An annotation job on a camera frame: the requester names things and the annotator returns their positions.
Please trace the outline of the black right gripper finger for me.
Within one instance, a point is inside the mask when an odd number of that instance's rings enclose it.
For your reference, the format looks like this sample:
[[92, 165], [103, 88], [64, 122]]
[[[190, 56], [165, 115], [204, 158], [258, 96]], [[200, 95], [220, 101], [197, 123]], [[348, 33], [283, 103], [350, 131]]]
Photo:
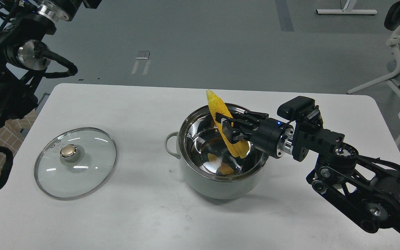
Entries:
[[256, 129], [256, 126], [252, 126], [251, 123], [233, 118], [222, 118], [220, 123], [222, 133], [229, 142], [248, 141]]
[[252, 112], [252, 111], [244, 111], [237, 112], [233, 111], [233, 118], [237, 120], [243, 120], [247, 123], [251, 123], [252, 126], [259, 125], [262, 121], [269, 118], [269, 114], [260, 113], [260, 112]]

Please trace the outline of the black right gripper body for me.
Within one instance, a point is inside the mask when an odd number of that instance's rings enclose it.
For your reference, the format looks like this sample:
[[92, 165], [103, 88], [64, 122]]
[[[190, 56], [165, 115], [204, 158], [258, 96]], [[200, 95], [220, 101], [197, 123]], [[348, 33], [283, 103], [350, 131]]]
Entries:
[[255, 148], [273, 158], [281, 158], [284, 154], [292, 154], [294, 128], [289, 123], [268, 118], [262, 120], [259, 126], [253, 130], [247, 141]]

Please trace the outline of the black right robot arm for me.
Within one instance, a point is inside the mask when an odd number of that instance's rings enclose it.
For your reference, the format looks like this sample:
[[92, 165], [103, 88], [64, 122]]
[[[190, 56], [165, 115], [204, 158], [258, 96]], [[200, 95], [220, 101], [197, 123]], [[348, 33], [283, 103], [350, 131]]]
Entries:
[[274, 158], [283, 152], [302, 161], [309, 151], [318, 158], [306, 181], [313, 190], [367, 233], [392, 228], [400, 234], [400, 165], [359, 155], [344, 135], [323, 128], [318, 107], [278, 111], [287, 123], [257, 112], [217, 113], [224, 136], [250, 141]]

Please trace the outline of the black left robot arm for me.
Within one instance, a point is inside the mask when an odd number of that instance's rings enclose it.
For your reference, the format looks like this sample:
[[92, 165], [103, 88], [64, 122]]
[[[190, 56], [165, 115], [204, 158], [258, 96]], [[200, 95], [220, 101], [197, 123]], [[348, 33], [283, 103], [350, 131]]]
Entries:
[[43, 78], [76, 75], [77, 66], [43, 43], [59, 20], [71, 21], [79, 7], [97, 9], [100, 0], [0, 0], [0, 128], [38, 106]]

